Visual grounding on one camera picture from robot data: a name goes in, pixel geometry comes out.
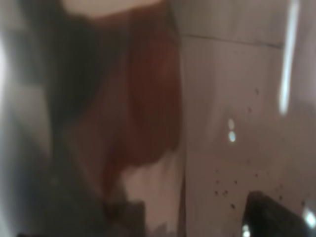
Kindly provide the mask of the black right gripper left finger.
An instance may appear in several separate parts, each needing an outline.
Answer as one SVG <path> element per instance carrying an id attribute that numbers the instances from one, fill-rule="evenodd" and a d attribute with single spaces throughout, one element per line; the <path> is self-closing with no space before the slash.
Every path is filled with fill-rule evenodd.
<path id="1" fill-rule="evenodd" d="M 114 72 L 128 34 L 68 13 L 59 0 L 14 0 L 0 23 L 0 234 L 144 237 L 142 202 L 107 160 L 122 96 Z"/>

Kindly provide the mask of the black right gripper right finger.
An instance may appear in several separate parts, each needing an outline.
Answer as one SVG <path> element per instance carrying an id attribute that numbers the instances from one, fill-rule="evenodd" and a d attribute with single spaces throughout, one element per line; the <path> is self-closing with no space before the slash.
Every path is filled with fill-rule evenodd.
<path id="1" fill-rule="evenodd" d="M 241 222 L 242 237 L 314 237 L 316 230 L 260 191 L 247 196 Z"/>

